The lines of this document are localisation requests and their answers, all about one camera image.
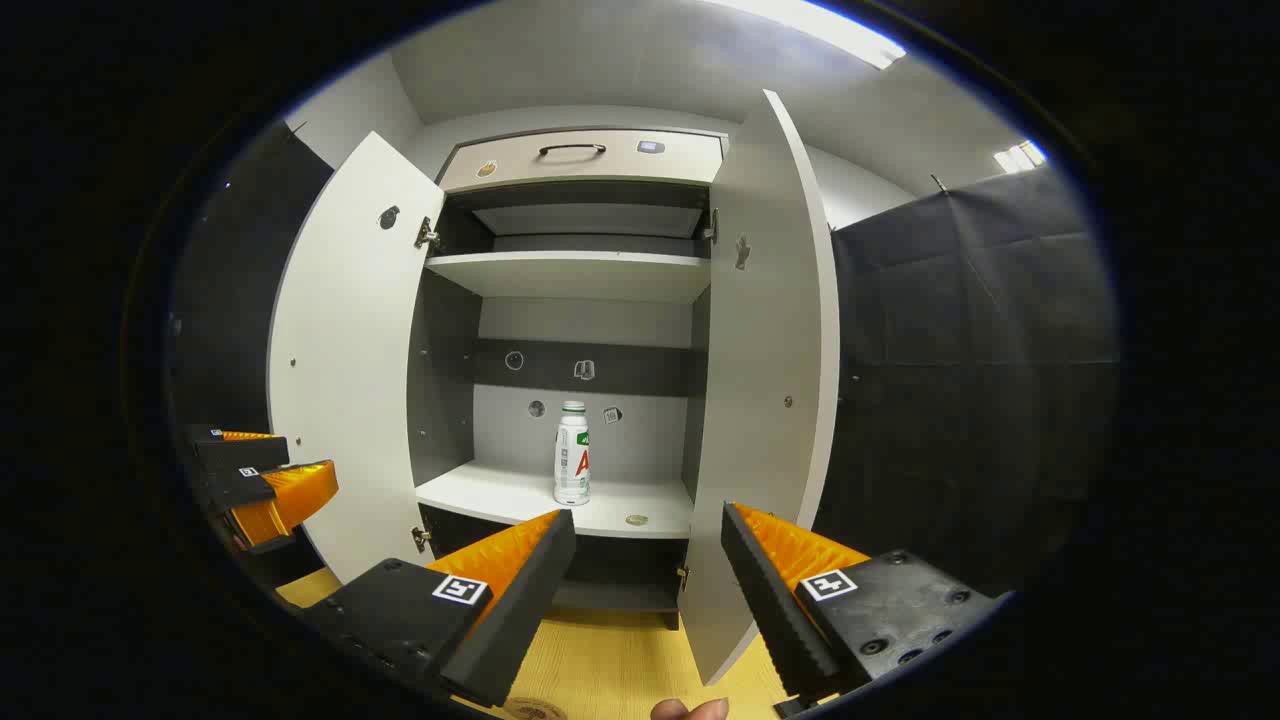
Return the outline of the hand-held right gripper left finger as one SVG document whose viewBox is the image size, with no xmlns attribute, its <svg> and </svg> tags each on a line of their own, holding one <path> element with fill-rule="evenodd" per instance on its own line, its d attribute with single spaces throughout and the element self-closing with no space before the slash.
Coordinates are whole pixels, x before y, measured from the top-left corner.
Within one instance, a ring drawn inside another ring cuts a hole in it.
<svg viewBox="0 0 1280 720">
<path fill-rule="evenodd" d="M 421 694 L 502 706 L 575 548 L 573 515 L 559 509 L 425 566 L 384 559 L 301 619 L 332 648 Z"/>
</svg>

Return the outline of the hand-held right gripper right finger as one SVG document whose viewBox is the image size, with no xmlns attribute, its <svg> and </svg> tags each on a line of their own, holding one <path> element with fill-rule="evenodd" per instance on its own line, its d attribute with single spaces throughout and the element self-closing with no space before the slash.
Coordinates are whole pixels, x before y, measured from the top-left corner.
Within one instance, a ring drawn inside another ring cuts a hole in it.
<svg viewBox="0 0 1280 720">
<path fill-rule="evenodd" d="M 916 553 L 868 556 L 744 503 L 723 506 L 721 544 L 790 706 L 900 675 L 1010 601 Z"/>
</svg>

